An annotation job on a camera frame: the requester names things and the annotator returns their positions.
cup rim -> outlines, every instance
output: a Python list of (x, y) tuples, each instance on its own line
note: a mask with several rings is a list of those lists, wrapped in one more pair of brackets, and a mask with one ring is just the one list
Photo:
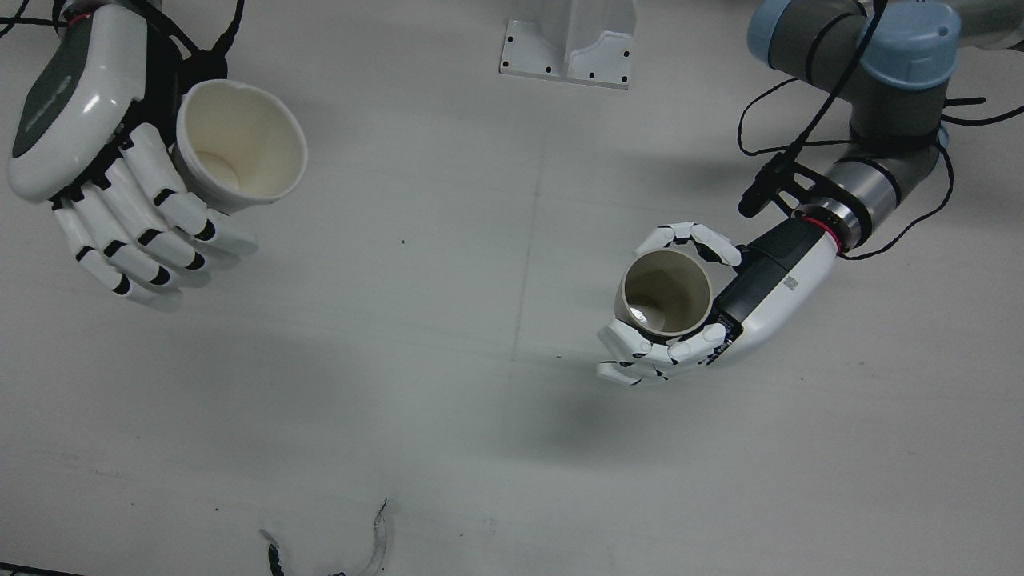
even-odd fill
[[(255, 92), (256, 94), (259, 94), (261, 97), (270, 101), (270, 104), (274, 106), (278, 112), (282, 113), (284, 118), (288, 121), (289, 126), (292, 127), (294, 133), (298, 136), (300, 143), (301, 160), (295, 178), (292, 179), (292, 181), (288, 184), (288, 187), (284, 189), (284, 191), (273, 196), (250, 196), (240, 192), (221, 190), (224, 187), (220, 184), (217, 181), (217, 179), (213, 177), (212, 174), (210, 174), (210, 172), (206, 169), (203, 163), (199, 160), (199, 156), (196, 153), (196, 149), (194, 149), (191, 146), (181, 146), (182, 142), (181, 135), (185, 132), (185, 116), (188, 106), (191, 104), (193, 99), (196, 96), (196, 93), (199, 90), (207, 88), (211, 85), (223, 85), (236, 90)], [(181, 104), (178, 107), (178, 113), (177, 113), (177, 118), (175, 119), (174, 129), (175, 129), (174, 149), (178, 154), (181, 155), (182, 160), (185, 162), (185, 165), (188, 166), (189, 170), (197, 172), (193, 174), (194, 177), (198, 176), (203, 178), (204, 180), (211, 180), (213, 182), (216, 182), (218, 186), (217, 190), (215, 191), (215, 194), (227, 197), (231, 201), (244, 202), (246, 203), (246, 205), (270, 204), (291, 194), (292, 191), (294, 191), (295, 188), (298, 187), (299, 182), (302, 180), (302, 176), (305, 174), (306, 167), (309, 162), (309, 147), (306, 143), (305, 132), (302, 130), (302, 126), (299, 124), (299, 121), (295, 118), (295, 115), (292, 114), (292, 111), (287, 106), (285, 106), (285, 102), (283, 102), (281, 98), (279, 98), (278, 96), (271, 94), (270, 92), (267, 92), (262, 88), (253, 86), (252, 84), (246, 84), (245, 82), (239, 82), (237, 80), (230, 80), (227, 78), (214, 78), (212, 80), (204, 80), (203, 82), (199, 82), (191, 88), (189, 88), (188, 91), (185, 92), (183, 96), (181, 96)]]

white robot hand casing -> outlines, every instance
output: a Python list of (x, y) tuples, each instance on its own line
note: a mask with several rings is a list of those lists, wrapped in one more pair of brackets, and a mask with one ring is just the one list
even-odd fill
[(108, 5), (89, 20), (77, 25), (88, 27), (87, 34), (61, 43), (63, 53), (47, 66), (54, 74), (44, 72), (27, 98), (7, 177), (11, 190), (33, 203), (85, 171), (132, 101), (145, 94), (145, 19)]

paper cup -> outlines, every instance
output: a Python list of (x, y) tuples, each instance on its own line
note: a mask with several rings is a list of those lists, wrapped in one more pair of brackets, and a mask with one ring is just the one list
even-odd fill
[(181, 100), (172, 158), (188, 190), (231, 213), (287, 196), (306, 169), (302, 128), (276, 96), (209, 80)]
[(696, 260), (676, 250), (651, 250), (623, 275), (615, 318), (665, 342), (699, 328), (711, 304), (711, 280)]

gray metal cylinder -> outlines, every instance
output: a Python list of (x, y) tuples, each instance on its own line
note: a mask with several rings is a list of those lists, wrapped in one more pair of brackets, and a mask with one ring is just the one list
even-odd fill
[(835, 198), (827, 190), (797, 208), (797, 212), (824, 221), (850, 249), (870, 237), (900, 202), (935, 168), (939, 152), (929, 146), (911, 152), (878, 155), (860, 146), (847, 149), (825, 174), (848, 193)]

white metal bracket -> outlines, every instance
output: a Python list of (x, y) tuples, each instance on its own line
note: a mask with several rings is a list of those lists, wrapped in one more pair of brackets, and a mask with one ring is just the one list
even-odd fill
[(627, 89), (634, 0), (514, 0), (499, 72)]

